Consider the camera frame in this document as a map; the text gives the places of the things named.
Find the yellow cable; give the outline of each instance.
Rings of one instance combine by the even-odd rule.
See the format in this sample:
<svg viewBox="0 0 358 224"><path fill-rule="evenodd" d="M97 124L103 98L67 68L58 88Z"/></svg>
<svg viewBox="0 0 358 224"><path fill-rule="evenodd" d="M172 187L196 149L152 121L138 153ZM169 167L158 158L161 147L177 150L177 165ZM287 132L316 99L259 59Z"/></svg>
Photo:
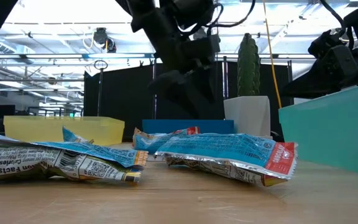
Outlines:
<svg viewBox="0 0 358 224"><path fill-rule="evenodd" d="M281 106L281 98L280 98L280 93L278 92L276 73L275 73L275 70L274 70L272 45L271 45L271 43L270 43L269 25L267 24L266 2L265 2L265 0L263 0L263 2L264 2L264 10L265 10L265 22L266 22L266 30L267 30L267 42L268 42L268 48L269 48L269 50L270 50L270 61L271 61L271 63L272 63L272 73L273 73L274 87L275 87L275 89L276 89L277 100L278 100L278 107L281 109L281 108L282 108L282 106Z"/></svg>

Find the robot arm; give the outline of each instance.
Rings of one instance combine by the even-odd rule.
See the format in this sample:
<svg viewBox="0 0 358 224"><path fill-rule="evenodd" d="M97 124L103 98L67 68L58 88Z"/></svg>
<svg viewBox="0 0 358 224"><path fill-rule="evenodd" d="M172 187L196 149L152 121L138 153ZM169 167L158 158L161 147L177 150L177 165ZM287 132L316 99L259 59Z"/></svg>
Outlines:
<svg viewBox="0 0 358 224"><path fill-rule="evenodd" d="M191 82L209 102L214 101L208 68L214 53L219 52L219 38L207 35L190 40L189 36L210 23L217 7L213 0L160 0L160 7L155 7L153 0L116 1L132 16L132 31L144 30L156 51L155 58L160 58L170 70L158 74L149 90L199 118L188 92L188 83ZM178 28L187 29L194 24L196 26L190 32Z"/></svg>
<svg viewBox="0 0 358 224"><path fill-rule="evenodd" d="M324 0L321 2L333 12ZM342 25L341 31L330 34L328 30L312 42L308 51L316 58L315 63L308 73L282 88L283 96L313 99L358 85L358 48L354 49L352 36L353 27L358 40L358 9L338 20ZM343 27L347 27L349 46L342 42Z"/></svg>

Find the teal plastic bin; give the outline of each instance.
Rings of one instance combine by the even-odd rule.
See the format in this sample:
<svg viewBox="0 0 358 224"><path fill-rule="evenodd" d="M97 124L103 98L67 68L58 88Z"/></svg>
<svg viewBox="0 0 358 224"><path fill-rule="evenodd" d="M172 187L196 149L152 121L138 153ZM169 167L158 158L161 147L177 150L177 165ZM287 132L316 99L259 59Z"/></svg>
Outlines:
<svg viewBox="0 0 358 224"><path fill-rule="evenodd" d="M358 86L282 108L286 141L299 158L358 172Z"/></svg>

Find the snack wrapper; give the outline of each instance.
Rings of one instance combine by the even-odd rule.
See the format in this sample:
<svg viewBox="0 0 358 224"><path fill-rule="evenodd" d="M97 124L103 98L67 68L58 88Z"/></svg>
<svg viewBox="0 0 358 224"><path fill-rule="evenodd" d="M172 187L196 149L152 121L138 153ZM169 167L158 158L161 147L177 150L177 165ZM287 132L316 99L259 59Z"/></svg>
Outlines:
<svg viewBox="0 0 358 224"><path fill-rule="evenodd" d="M141 145L146 146L143 150L152 147L155 155L164 156L168 165L186 165L251 184L268 187L286 182L293 175L297 143L280 143L248 134L199 134L200 129L197 130L195 135L164 135L161 142L160 136L154 135L134 140L142 141ZM136 134L147 135L140 131Z"/></svg>
<svg viewBox="0 0 358 224"><path fill-rule="evenodd" d="M93 139L88 141L85 138L74 134L72 131L63 126L63 141L65 142L87 142L93 143Z"/></svg>
<svg viewBox="0 0 358 224"><path fill-rule="evenodd" d="M70 180L138 182L147 154L96 146L87 141L28 143L1 136L0 181L57 175Z"/></svg>
<svg viewBox="0 0 358 224"><path fill-rule="evenodd" d="M135 128L132 146L135 150L148 151L149 154L157 152L172 136L186 136L200 134L199 127L178 130L170 134L146 134Z"/></svg>

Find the metal pole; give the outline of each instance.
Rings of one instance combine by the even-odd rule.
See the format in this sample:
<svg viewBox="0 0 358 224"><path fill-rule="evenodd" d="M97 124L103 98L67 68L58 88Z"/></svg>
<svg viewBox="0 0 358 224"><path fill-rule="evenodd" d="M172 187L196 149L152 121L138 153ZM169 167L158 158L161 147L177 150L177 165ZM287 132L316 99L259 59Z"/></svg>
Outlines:
<svg viewBox="0 0 358 224"><path fill-rule="evenodd" d="M102 86L103 86L103 68L100 70L99 76L99 97L98 97L98 116L100 116L101 112L101 103L102 103Z"/></svg>
<svg viewBox="0 0 358 224"><path fill-rule="evenodd" d="M289 60L287 62L287 69L288 69L288 83L293 81L293 74L292 74L292 61ZM293 97L289 98L290 99L290 105L294 105L294 99Z"/></svg>
<svg viewBox="0 0 358 224"><path fill-rule="evenodd" d="M157 76L157 59L154 59L153 62L153 80ZM153 113L152 113L153 119L157 119L157 95L153 95Z"/></svg>
<svg viewBox="0 0 358 224"><path fill-rule="evenodd" d="M226 100L229 98L229 85L227 78L227 57L223 57L223 99Z"/></svg>

